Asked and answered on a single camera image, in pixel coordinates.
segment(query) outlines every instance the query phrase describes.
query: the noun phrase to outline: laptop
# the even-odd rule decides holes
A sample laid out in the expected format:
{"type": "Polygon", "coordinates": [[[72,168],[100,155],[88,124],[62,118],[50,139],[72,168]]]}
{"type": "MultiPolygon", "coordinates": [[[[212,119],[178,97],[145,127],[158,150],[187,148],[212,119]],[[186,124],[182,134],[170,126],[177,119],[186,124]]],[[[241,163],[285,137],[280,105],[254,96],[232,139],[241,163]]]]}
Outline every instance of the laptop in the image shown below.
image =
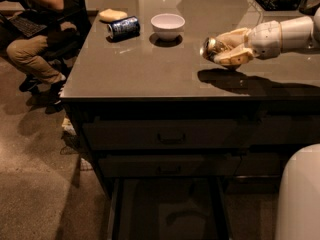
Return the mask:
{"type": "Polygon", "coordinates": [[[0,13],[0,20],[10,32],[22,34],[26,38],[40,34],[54,21],[32,10],[23,11],[9,19],[0,13]]]}

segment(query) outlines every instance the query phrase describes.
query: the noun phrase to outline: khaki pants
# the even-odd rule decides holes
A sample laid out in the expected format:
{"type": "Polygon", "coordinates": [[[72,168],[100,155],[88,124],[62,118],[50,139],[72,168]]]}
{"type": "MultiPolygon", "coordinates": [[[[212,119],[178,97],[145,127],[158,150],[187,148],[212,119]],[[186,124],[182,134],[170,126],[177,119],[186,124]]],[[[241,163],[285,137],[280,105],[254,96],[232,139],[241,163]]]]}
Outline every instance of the khaki pants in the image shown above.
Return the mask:
{"type": "Polygon", "coordinates": [[[30,39],[18,38],[11,42],[7,55],[18,70],[32,74],[44,84],[53,84],[61,80],[61,73],[41,57],[48,48],[65,41],[75,32],[51,31],[30,39]]]}

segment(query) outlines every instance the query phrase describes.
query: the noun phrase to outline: can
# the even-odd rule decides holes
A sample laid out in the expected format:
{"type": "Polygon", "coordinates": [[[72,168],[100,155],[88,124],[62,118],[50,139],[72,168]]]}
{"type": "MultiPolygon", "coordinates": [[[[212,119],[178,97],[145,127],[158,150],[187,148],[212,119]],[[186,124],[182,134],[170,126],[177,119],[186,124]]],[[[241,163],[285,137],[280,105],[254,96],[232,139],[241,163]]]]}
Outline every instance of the can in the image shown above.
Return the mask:
{"type": "Polygon", "coordinates": [[[139,20],[137,17],[132,16],[113,21],[108,24],[108,32],[112,40],[120,40],[138,36],[140,33],[139,20]]]}

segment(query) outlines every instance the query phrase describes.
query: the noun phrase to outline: gray tabletop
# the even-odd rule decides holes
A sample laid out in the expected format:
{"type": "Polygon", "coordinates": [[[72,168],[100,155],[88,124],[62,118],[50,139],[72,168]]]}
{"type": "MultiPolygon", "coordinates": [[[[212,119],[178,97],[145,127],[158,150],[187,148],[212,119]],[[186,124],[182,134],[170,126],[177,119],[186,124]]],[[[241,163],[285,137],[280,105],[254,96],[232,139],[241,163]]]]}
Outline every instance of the gray tabletop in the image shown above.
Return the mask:
{"type": "Polygon", "coordinates": [[[208,36],[263,21],[282,21],[298,12],[265,12],[253,0],[104,0],[103,9],[136,16],[140,36],[108,41],[107,25],[93,23],[61,98],[87,99],[279,99],[320,96],[320,54],[286,53],[253,60],[236,72],[203,59],[208,36]],[[186,20],[180,42],[157,40],[150,24],[158,13],[186,20]]]}

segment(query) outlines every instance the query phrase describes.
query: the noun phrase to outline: floor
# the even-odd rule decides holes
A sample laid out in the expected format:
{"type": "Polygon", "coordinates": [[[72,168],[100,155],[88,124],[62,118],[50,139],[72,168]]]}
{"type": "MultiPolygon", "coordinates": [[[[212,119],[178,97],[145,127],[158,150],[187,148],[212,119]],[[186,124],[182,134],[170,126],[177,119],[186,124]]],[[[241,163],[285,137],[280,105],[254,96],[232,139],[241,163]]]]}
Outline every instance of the floor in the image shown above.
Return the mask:
{"type": "MultiPolygon", "coordinates": [[[[0,239],[107,239],[110,200],[62,127],[65,112],[45,114],[18,91],[23,80],[0,58],[0,239]]],[[[234,239],[272,240],[276,204],[276,194],[227,194],[234,239]]]]}

